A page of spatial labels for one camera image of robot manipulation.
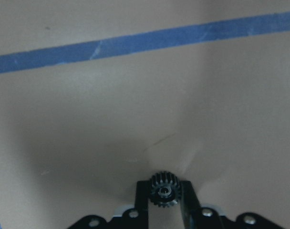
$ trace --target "white surface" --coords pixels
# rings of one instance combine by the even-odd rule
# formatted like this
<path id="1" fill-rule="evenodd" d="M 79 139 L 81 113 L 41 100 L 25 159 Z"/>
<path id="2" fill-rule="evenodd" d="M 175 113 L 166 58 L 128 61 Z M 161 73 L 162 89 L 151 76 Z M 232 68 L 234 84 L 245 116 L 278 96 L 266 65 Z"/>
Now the white surface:
<path id="1" fill-rule="evenodd" d="M 290 10 L 205 2 L 0 1 L 0 54 Z M 109 219 L 164 169 L 290 229 L 290 32 L 0 74 L 4 229 Z"/>

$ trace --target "scratch mark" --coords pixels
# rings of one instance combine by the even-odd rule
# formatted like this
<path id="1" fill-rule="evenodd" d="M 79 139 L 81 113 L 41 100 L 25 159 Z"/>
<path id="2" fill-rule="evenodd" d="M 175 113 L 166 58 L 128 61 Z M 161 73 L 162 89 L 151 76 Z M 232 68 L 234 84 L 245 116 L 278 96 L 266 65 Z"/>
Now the scratch mark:
<path id="1" fill-rule="evenodd" d="M 213 27 L 213 25 L 209 26 L 207 31 L 205 33 L 203 33 L 203 35 L 199 38 L 200 41 L 203 41 L 206 36 L 210 33 L 210 29 Z"/>
<path id="2" fill-rule="evenodd" d="M 176 133 L 173 133 L 173 134 L 171 134 L 171 135 L 167 135 L 167 136 L 161 138 L 160 140 L 156 141 L 155 143 L 153 143 L 151 146 L 156 146 L 156 145 L 160 144 L 161 142 L 163 142 L 163 141 L 165 141 L 165 140 L 171 138 L 171 137 L 174 136 L 175 134 L 176 134 Z"/>
<path id="3" fill-rule="evenodd" d="M 40 173 L 41 176 L 49 174 L 51 171 L 49 170 L 44 170 L 42 173 Z"/>
<path id="4" fill-rule="evenodd" d="M 95 57 L 101 52 L 102 43 L 103 43 L 103 41 L 100 41 L 98 43 L 98 46 L 95 48 L 93 54 L 90 56 L 90 60 L 95 59 Z"/>
<path id="5" fill-rule="evenodd" d="M 155 143 L 151 144 L 149 147 L 145 148 L 145 149 L 143 150 L 143 153 L 146 152 L 148 149 L 150 149 L 150 148 L 152 148 L 152 147 L 154 147 L 154 146 L 157 146 L 158 144 L 164 142 L 165 140 L 167 140 L 167 139 L 169 139 L 169 138 L 171 138 L 171 137 L 173 137 L 173 136 L 175 136 L 175 135 L 176 135 L 176 133 L 173 133 L 173 134 L 167 135 L 167 136 L 165 136 L 165 137 L 159 139 L 159 140 L 156 141 Z"/>

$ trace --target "gear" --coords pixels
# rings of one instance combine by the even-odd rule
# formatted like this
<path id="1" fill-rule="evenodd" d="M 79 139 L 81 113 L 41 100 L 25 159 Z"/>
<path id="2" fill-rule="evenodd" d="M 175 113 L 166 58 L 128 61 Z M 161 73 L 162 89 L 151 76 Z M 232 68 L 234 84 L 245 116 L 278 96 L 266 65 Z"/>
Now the gear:
<path id="1" fill-rule="evenodd" d="M 179 179 L 170 172 L 154 174 L 150 179 L 150 200 L 159 207 L 169 207 L 178 203 L 181 197 Z"/>

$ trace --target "black metal bracket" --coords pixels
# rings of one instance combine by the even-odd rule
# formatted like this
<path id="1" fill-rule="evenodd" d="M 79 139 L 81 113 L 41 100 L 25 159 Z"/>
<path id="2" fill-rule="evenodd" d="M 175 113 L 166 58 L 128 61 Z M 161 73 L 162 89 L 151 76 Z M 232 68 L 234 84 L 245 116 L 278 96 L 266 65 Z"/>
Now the black metal bracket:
<path id="1" fill-rule="evenodd" d="M 283 229 L 255 213 L 244 213 L 231 221 L 212 208 L 201 207 L 190 181 L 181 181 L 181 212 L 185 229 Z M 135 207 L 110 222 L 100 216 L 90 215 L 77 221 L 68 229 L 148 229 L 149 181 L 138 181 Z"/>

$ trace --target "screw hole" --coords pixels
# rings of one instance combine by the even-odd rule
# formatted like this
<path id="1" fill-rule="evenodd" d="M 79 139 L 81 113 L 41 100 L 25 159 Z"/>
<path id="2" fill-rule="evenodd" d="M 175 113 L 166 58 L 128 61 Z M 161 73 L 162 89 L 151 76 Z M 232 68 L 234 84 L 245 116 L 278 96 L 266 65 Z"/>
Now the screw hole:
<path id="1" fill-rule="evenodd" d="M 99 220 L 98 219 L 92 219 L 89 223 L 89 227 L 95 228 L 99 225 Z"/>
<path id="2" fill-rule="evenodd" d="M 162 198 L 167 198 L 172 193 L 172 189 L 168 186 L 160 187 L 158 191 L 158 195 Z"/>
<path id="3" fill-rule="evenodd" d="M 206 216 L 206 217 L 211 217 L 213 215 L 213 212 L 211 209 L 208 208 L 204 208 L 202 210 L 202 215 Z"/>
<path id="4" fill-rule="evenodd" d="M 245 216 L 244 221 L 245 221 L 245 223 L 251 224 L 251 225 L 256 223 L 256 220 L 253 216 Z"/>
<path id="5" fill-rule="evenodd" d="M 139 213 L 138 213 L 137 210 L 131 210 L 131 211 L 129 212 L 129 217 L 130 217 L 130 218 L 136 218 L 136 217 L 138 217 L 138 216 L 139 216 Z"/>

